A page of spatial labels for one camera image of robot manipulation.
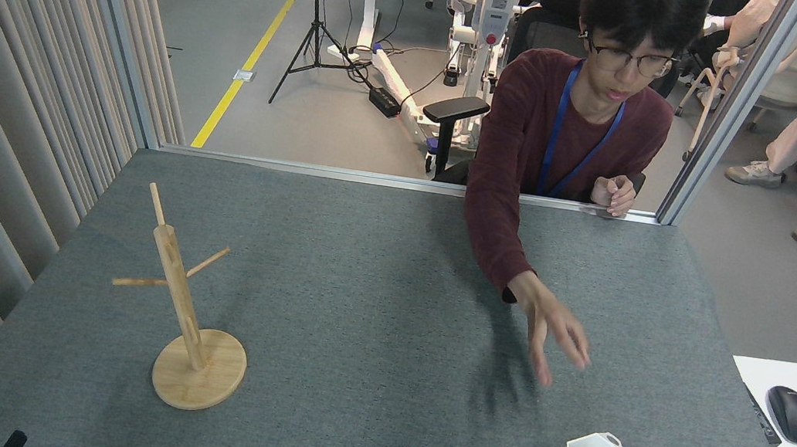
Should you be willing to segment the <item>person's right hand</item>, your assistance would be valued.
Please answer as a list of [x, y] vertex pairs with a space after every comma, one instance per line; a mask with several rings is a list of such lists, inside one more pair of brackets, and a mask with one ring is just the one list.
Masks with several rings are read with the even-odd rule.
[[553, 384], [549, 362], [545, 356], [547, 337], [553, 337], [556, 344], [578, 369], [590, 365], [590, 345], [583, 325], [571, 310], [560, 301], [550, 288], [544, 285], [532, 270], [516, 275], [507, 288], [516, 297], [524, 312], [528, 329], [528, 352], [532, 371], [537, 381], [544, 387]]

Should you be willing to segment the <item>person's left hand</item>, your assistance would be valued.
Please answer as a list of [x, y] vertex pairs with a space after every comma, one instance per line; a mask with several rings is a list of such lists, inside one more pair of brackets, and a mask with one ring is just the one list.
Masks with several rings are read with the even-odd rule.
[[632, 209], [636, 193], [632, 181], [624, 175], [601, 176], [592, 186], [590, 199], [594, 205], [604, 207], [610, 217], [621, 218]]

